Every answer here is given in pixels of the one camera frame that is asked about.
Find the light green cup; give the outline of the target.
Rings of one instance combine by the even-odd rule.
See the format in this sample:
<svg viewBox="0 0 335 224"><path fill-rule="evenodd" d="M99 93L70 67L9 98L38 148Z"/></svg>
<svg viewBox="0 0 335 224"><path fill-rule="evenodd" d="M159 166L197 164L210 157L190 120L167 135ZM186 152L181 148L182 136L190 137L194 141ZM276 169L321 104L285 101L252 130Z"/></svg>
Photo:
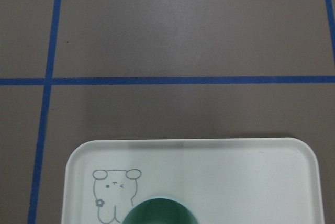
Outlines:
<svg viewBox="0 0 335 224"><path fill-rule="evenodd" d="M192 212L181 203L166 198L146 200L134 207L122 223L129 224L192 224L198 223Z"/></svg>

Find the cream rabbit tray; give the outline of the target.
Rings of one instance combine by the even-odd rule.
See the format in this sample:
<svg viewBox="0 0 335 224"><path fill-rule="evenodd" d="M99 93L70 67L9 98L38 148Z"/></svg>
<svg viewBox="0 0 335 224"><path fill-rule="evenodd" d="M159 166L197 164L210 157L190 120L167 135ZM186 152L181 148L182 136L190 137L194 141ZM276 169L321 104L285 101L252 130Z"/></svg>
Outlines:
<svg viewBox="0 0 335 224"><path fill-rule="evenodd" d="M66 164L62 223L123 223L155 198L198 223L324 223L319 164L295 138L95 140Z"/></svg>

